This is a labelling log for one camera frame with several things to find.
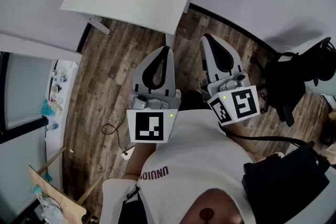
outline person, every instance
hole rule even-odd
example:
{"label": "person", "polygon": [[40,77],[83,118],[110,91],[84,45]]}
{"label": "person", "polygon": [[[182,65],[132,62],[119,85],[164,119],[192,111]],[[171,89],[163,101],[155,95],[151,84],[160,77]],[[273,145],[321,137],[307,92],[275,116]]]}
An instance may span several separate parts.
{"label": "person", "polygon": [[[242,124],[225,126],[248,136]],[[229,138],[197,91],[182,99],[169,141],[135,146],[122,179],[103,183],[101,224],[254,224],[243,165],[254,142]]]}

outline wooden floor plank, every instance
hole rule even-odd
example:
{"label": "wooden floor plank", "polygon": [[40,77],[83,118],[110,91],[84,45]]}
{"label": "wooden floor plank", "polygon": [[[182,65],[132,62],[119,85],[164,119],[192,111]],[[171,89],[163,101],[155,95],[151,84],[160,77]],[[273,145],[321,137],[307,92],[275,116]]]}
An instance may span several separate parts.
{"label": "wooden floor plank", "polygon": [[[165,45],[163,33],[135,25],[105,20],[110,35],[91,30],[83,48],[83,57],[72,91],[64,145],[68,150],[63,156],[63,185],[65,193],[79,198],[98,175],[103,179],[120,177],[127,162],[121,157],[116,133],[104,135],[101,128],[110,123],[121,123],[125,109],[130,105],[130,92],[134,70],[149,53]],[[199,41],[204,33],[223,38],[239,53],[244,70],[252,84],[263,83],[258,68],[251,64],[251,57],[265,66],[272,56],[258,44],[229,26],[192,9],[183,14],[176,31],[174,65],[176,87],[182,92],[199,89],[205,77],[199,51]],[[260,106],[265,102],[259,98]],[[293,115],[295,124],[289,128],[279,120],[276,110],[244,122],[252,136],[288,136],[318,141],[329,107],[320,95],[306,93]],[[112,132],[107,127],[105,132]],[[132,144],[129,139],[127,119],[118,129],[123,149]],[[258,142],[264,153],[286,151],[282,142]],[[100,215],[102,206],[101,184],[86,199],[84,206]]]}

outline wooden easel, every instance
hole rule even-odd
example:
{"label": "wooden easel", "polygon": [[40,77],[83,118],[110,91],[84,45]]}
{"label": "wooden easel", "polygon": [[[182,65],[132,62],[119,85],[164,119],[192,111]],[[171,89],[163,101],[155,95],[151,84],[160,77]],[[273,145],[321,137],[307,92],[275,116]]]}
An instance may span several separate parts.
{"label": "wooden easel", "polygon": [[42,192],[54,199],[59,203],[63,211],[65,223],[69,224],[82,224],[82,216],[86,214],[86,209],[81,206],[85,199],[90,195],[92,190],[97,186],[98,182],[103,178],[104,174],[101,174],[96,181],[89,187],[89,189],[79,198],[78,201],[72,200],[70,197],[61,193],[55,187],[53,187],[48,181],[46,181],[41,174],[47,169],[47,167],[63,153],[66,148],[63,147],[59,152],[52,157],[40,170],[37,172],[29,165],[28,172],[35,186],[40,186]]}

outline black chair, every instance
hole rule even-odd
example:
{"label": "black chair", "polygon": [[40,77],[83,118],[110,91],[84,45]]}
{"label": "black chair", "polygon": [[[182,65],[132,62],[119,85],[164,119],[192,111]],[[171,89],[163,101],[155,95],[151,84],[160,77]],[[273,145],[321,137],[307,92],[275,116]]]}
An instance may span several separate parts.
{"label": "black chair", "polygon": [[[282,56],[290,57],[287,61],[279,61]],[[255,58],[251,58],[265,78],[265,84],[257,90],[266,89],[267,96],[261,97],[266,106],[261,113],[268,111],[269,106],[275,108],[281,119],[291,127],[294,124],[292,112],[306,92],[305,81],[328,81],[336,72],[336,50],[325,38],[305,53],[298,55],[292,52],[277,53],[264,68]]]}

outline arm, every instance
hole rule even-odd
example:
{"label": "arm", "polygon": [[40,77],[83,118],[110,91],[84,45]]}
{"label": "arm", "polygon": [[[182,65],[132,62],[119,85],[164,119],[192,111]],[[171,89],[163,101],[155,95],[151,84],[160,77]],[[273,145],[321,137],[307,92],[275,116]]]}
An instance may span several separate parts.
{"label": "arm", "polygon": [[149,156],[156,149],[156,144],[139,143],[135,146],[131,158],[129,159],[125,174],[122,179],[132,179],[138,181],[141,176],[141,170]]}
{"label": "arm", "polygon": [[[225,128],[234,134],[238,134],[241,136],[250,136],[247,129],[241,123],[229,124],[229,125],[226,125]],[[250,152],[256,161],[259,161],[265,158],[261,153],[258,152],[256,143],[254,141],[235,138],[229,135],[228,137],[230,137],[234,142],[236,142],[243,149],[245,149],[245,151]]]}

